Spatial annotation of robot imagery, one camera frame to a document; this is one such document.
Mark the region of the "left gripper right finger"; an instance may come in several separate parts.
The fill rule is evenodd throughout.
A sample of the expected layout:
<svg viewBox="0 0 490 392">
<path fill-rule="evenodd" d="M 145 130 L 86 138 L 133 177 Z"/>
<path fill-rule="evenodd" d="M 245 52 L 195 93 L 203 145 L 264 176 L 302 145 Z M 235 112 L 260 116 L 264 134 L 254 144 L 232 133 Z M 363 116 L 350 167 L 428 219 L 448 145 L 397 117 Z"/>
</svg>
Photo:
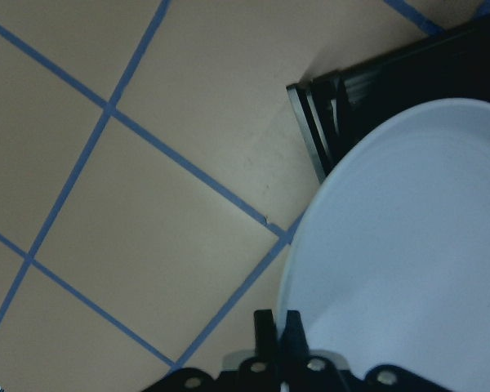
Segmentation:
<svg viewBox="0 0 490 392">
<path fill-rule="evenodd" d="M 287 311 L 279 344 L 281 375 L 288 391 L 347 391 L 332 357 L 310 350 L 299 311 Z"/>
</svg>

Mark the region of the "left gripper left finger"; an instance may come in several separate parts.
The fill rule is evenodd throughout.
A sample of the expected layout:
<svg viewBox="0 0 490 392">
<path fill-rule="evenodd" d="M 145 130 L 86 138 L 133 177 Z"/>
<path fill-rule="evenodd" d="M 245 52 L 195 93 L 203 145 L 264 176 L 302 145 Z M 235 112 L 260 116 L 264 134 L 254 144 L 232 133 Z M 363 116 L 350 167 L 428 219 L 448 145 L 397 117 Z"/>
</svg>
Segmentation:
<svg viewBox="0 0 490 392">
<path fill-rule="evenodd" d="M 254 355 L 238 368 L 238 391 L 278 391 L 277 330 L 271 310 L 254 312 Z"/>
</svg>

